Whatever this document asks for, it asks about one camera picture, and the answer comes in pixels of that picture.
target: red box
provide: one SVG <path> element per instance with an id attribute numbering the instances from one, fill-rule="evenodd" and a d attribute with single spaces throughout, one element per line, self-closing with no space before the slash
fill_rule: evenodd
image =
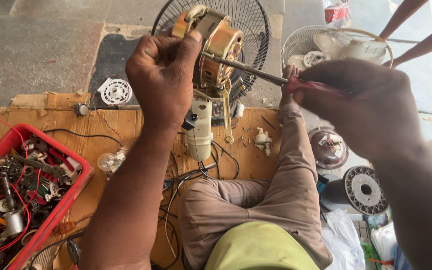
<path id="1" fill-rule="evenodd" d="M 14 125 L 13 128 L 21 134 L 24 140 L 28 139 L 33 134 L 41 138 L 46 144 L 51 145 L 61 153 L 79 162 L 82 169 L 78 179 L 76 179 L 73 185 L 69 188 L 68 192 L 63 196 L 56 207 L 54 207 L 48 218 L 46 218 L 37 232 L 33 235 L 29 243 L 27 243 L 27 245 L 21 249 L 21 252 L 6 270 L 19 270 L 24 265 L 26 260 L 31 256 L 31 254 L 39 250 L 39 248 L 46 241 L 47 237 L 50 236 L 56 225 L 60 223 L 64 214 L 66 214 L 66 212 L 69 210 L 69 207 L 71 207 L 76 198 L 78 198 L 78 195 L 81 193 L 88 180 L 94 175 L 94 169 L 84 158 L 55 139 L 49 137 L 44 132 L 27 124 L 17 124 Z M 6 132 L 6 134 L 4 134 L 4 136 L 0 139 L 0 156 L 9 154 L 11 147 L 14 149 L 19 149 L 21 147 L 21 137 L 14 129 L 9 129 L 8 132 Z"/>

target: cardboard sheet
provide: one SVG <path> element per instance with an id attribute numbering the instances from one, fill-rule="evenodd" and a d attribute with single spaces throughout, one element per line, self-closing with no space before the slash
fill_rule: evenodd
<path id="1" fill-rule="evenodd" d="M 41 130 L 65 128 L 79 134 L 103 134 L 119 139 L 119 136 L 106 126 L 105 121 L 101 119 L 95 111 L 90 112 L 84 117 L 77 117 L 76 113 L 70 110 L 69 107 L 74 103 L 82 102 L 85 99 L 87 99 L 86 96 L 80 96 L 77 94 L 53 95 L 50 93 L 47 96 L 47 104 L 45 107 L 27 109 L 11 106 L 7 111 L 0 109 L 0 118 L 6 121 L 9 125 L 26 123 Z M 45 109 L 46 114 L 41 114 L 38 109 Z M 121 136 L 121 142 L 124 144 L 124 148 L 131 147 L 131 145 L 138 138 L 142 127 L 143 115 L 141 110 L 99 110 L 99 113 L 108 121 L 109 125 L 119 133 Z M 274 127 L 276 127 L 276 129 L 273 130 L 273 128 L 271 128 L 261 118 L 261 116 L 264 116 Z M 240 172 L 237 178 L 272 178 L 277 168 L 277 158 L 281 142 L 281 128 L 278 122 L 278 110 L 254 107 L 247 108 L 244 111 L 243 118 L 235 118 L 232 120 L 232 122 L 233 126 L 235 123 L 237 123 L 236 128 L 233 129 L 235 142 L 232 144 L 232 147 L 229 147 L 229 145 L 224 143 L 223 126 L 213 127 L 212 132 L 214 141 L 223 146 L 239 162 Z M 249 132 L 245 132 L 243 127 L 246 129 L 250 128 Z M 271 156 L 265 156 L 264 150 L 261 151 L 254 145 L 253 137 L 257 134 L 257 127 L 262 127 L 265 131 L 268 131 L 270 137 L 273 139 L 273 144 L 271 145 Z M 6 131 L 8 131 L 8 129 L 9 127 L 0 122 L 0 138 L 6 133 Z M 48 135 L 52 136 L 60 143 L 67 146 L 69 149 L 81 155 L 96 169 L 95 175 L 81 192 L 61 222 L 78 221 L 95 211 L 96 207 L 98 206 L 99 199 L 108 182 L 103 172 L 99 170 L 96 165 L 98 157 L 105 152 L 114 152 L 119 148 L 119 145 L 108 138 L 85 138 L 64 131 L 50 132 Z M 242 142 L 238 142 L 238 138 L 241 137 L 244 137 L 244 139 Z M 248 144 L 248 138 L 251 139 L 251 144 Z M 174 140 L 172 151 L 175 155 L 177 168 L 180 174 L 198 168 L 197 162 L 189 156 L 189 152 L 186 149 L 185 144 L 186 142 L 184 134 L 178 134 Z M 231 179 L 235 175 L 236 164 L 228 155 L 223 155 L 219 164 L 221 178 Z M 212 177 L 217 177 L 216 169 L 211 169 L 209 175 Z M 184 182 L 181 186 L 180 192 L 184 192 L 184 190 L 195 181 L 196 180 Z M 171 213 L 177 213 L 178 199 L 179 196 L 176 196 L 175 201 L 173 201 L 171 204 Z M 166 203 L 167 199 L 161 202 L 162 205 Z M 160 216 L 163 216 L 164 213 L 160 211 L 159 214 Z M 178 220 L 171 216 L 168 220 L 176 227 L 177 233 L 179 234 Z M 75 232 L 76 230 L 85 228 L 89 221 L 89 218 L 82 221 L 78 224 L 76 229 L 69 234 Z M 162 267 L 167 267 L 174 260 L 174 256 L 172 255 L 169 244 L 166 240 L 164 221 L 159 222 L 159 224 L 163 225 L 158 226 L 157 237 L 151 252 L 151 260 Z M 121 233 L 131 234 L 133 232 L 122 231 Z M 51 236 L 47 239 L 43 247 L 67 236 L 68 235 L 60 235 L 57 237 Z M 172 241 L 173 247 L 176 249 L 176 242 L 174 239 Z M 78 239 L 78 242 L 81 244 L 82 251 L 84 252 L 84 238 Z M 182 245 L 179 243 L 180 257 L 177 263 L 171 267 L 171 269 L 183 269 L 181 263 L 181 248 Z M 63 245 L 62 249 L 58 252 L 54 267 L 56 267 L 55 269 L 67 270 L 70 268 L 70 266 L 71 261 L 66 251 L 66 245 Z"/>

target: white plastic gear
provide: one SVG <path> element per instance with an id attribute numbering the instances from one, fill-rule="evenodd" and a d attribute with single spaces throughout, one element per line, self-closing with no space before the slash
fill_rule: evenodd
<path id="1" fill-rule="evenodd" d="M 128 82 L 122 79 L 108 78 L 98 88 L 101 99 L 107 105 L 122 105 L 128 102 L 133 96 L 133 90 Z"/>
<path id="2" fill-rule="evenodd" d="M 323 52 L 314 50 L 308 52 L 303 59 L 303 63 L 306 67 L 312 67 L 316 64 L 319 64 L 324 61 L 331 60 L 331 57 L 327 54 L 324 54 Z"/>

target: person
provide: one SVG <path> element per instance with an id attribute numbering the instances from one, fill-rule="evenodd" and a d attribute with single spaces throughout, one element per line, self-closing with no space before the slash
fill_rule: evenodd
<path id="1" fill-rule="evenodd" d="M 389 36 L 403 24 L 403 22 L 411 17 L 411 15 L 420 9 L 426 2 L 428 2 L 428 0 L 404 0 L 396 9 L 381 34 L 379 34 L 379 37 L 383 40 L 387 40 Z M 393 65 L 391 67 L 396 68 L 406 61 L 420 57 L 430 52 L 432 52 L 432 34 L 423 39 L 421 42 L 417 43 L 414 47 L 407 50 L 401 56 L 394 58 Z M 389 66 L 389 64 L 390 61 L 387 61 L 383 65 Z"/>
<path id="2" fill-rule="evenodd" d="M 144 123 L 109 181 L 83 239 L 81 270 L 150 269 L 161 186 L 193 96 L 201 34 L 145 35 L 126 64 Z M 352 93 L 294 89 L 285 69 L 279 168 L 272 180 L 196 181 L 178 205 L 189 266 L 206 270 L 324 269 L 315 161 L 301 108 L 329 120 L 368 159 L 393 210 L 398 244 L 413 269 L 432 269 L 432 157 L 420 135 L 408 77 L 358 59 L 328 61 L 299 77 Z"/>

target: white plastic fan part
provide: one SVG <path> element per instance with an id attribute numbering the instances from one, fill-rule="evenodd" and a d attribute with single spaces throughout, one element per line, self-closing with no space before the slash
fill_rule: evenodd
<path id="1" fill-rule="evenodd" d="M 108 78 L 97 90 L 107 105 L 125 104 L 133 96 L 131 86 L 122 79 Z"/>
<path id="2" fill-rule="evenodd" d="M 308 52 L 303 59 L 303 64 L 306 67 L 312 67 L 324 61 L 331 60 L 331 57 L 328 54 L 324 54 L 323 52 L 314 50 Z"/>
<path id="3" fill-rule="evenodd" d="M 315 34 L 313 39 L 321 52 L 328 54 L 333 60 L 340 59 L 344 47 L 341 40 L 329 34 Z"/>
<path id="4" fill-rule="evenodd" d="M 306 66 L 303 63 L 304 55 L 302 54 L 296 54 L 287 59 L 288 65 L 293 65 L 297 67 L 300 71 L 303 71 L 306 69 Z"/>
<path id="5" fill-rule="evenodd" d="M 354 39 L 343 47 L 341 56 L 358 58 L 380 65 L 386 56 L 386 48 L 386 42 Z"/>

